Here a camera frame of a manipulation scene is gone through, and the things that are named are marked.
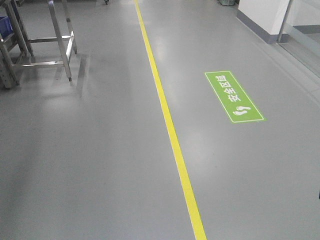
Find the gray baseboard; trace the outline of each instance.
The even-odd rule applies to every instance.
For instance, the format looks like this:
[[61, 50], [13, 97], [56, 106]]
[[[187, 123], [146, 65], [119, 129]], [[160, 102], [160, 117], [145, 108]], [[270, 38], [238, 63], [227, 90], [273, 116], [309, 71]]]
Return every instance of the gray baseboard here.
[[297, 25], [293, 27], [303, 34], [320, 34], [320, 25]]
[[243, 22], [248, 28], [250, 28], [255, 34], [257, 34], [267, 44], [274, 44], [277, 42], [278, 35], [271, 35], [249, 17], [247, 17], [242, 11], [238, 10], [236, 17]]

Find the footprint icon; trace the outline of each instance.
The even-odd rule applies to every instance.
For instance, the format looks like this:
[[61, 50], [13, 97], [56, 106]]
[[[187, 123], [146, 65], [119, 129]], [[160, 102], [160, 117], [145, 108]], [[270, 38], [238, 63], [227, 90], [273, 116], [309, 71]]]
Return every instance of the footprint icon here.
[[249, 106], [237, 106], [236, 109], [238, 111], [243, 111], [243, 110], [251, 110], [251, 107]]
[[237, 115], [237, 116], [241, 116], [243, 114], [247, 114], [248, 112], [246, 110], [244, 111], [234, 111], [233, 114], [234, 115]]

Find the wall baseboard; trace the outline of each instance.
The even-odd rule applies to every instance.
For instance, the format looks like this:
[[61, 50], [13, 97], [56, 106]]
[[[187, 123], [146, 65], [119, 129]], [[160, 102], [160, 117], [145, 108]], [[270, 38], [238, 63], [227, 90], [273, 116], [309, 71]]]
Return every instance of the wall baseboard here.
[[238, 10], [236, 17], [267, 44], [274, 44], [277, 42], [278, 34], [269, 34], [266, 30], [247, 17], [242, 11]]

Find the floor sticker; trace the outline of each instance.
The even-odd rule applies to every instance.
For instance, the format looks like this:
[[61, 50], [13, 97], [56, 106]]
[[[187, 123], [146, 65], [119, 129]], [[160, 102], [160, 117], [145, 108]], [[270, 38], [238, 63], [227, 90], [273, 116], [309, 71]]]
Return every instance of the floor sticker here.
[[205, 76], [231, 122], [237, 124], [266, 121], [230, 71], [206, 72]]

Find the glass panel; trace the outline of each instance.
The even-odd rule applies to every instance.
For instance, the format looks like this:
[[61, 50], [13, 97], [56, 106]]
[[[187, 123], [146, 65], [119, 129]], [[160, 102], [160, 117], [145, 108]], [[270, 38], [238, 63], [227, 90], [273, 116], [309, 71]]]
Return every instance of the glass panel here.
[[279, 44], [320, 77], [320, 1], [290, 0]]

